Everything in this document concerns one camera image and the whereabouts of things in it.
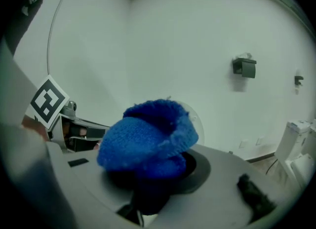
black cable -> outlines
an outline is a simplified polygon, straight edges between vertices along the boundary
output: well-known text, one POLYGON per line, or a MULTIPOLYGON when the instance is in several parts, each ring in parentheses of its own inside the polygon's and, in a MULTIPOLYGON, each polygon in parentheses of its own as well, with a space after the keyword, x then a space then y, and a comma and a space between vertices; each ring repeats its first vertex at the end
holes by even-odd
POLYGON ((277 162, 277 159, 276 159, 275 162, 272 163, 272 165, 268 168, 268 170, 267 170, 267 172, 266 172, 266 175, 267 175, 268 171, 270 170, 270 168, 272 168, 272 166, 273 166, 276 162, 277 162))

white outlet cover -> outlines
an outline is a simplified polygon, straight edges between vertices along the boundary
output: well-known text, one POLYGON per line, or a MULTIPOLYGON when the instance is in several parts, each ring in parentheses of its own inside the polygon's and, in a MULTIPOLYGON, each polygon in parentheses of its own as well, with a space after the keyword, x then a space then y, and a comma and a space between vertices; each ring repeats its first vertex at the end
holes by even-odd
POLYGON ((265 137, 260 137, 260 138, 257 140, 256 146, 259 146, 259 145, 263 144, 264 138, 265 138, 265 137))
POLYGON ((248 146, 248 144, 249 144, 249 140, 242 140, 239 145, 239 148, 245 148, 248 146))

blue fuzzy cloth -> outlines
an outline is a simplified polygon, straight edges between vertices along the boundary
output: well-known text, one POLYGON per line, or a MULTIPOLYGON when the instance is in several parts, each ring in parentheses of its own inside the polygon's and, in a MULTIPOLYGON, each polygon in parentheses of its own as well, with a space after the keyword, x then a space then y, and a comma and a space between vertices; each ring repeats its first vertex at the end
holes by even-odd
POLYGON ((189 113, 159 99, 128 108, 106 133, 97 161, 107 171, 133 171, 138 179, 173 179, 186 170, 181 153, 198 140, 189 113))

